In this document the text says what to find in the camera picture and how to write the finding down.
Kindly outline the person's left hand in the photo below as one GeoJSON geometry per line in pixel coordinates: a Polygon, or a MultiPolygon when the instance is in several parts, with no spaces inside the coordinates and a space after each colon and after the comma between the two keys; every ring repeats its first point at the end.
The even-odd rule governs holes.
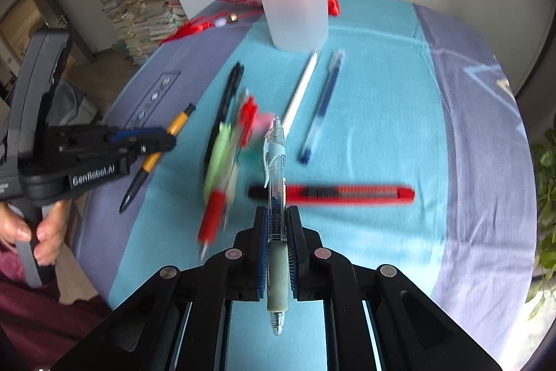
{"type": "Polygon", "coordinates": [[[17,241],[29,242],[36,237],[34,256],[38,264],[54,265],[65,241],[70,208],[70,201],[57,201],[32,234],[26,222],[2,202],[1,241],[12,247],[17,241]]]}

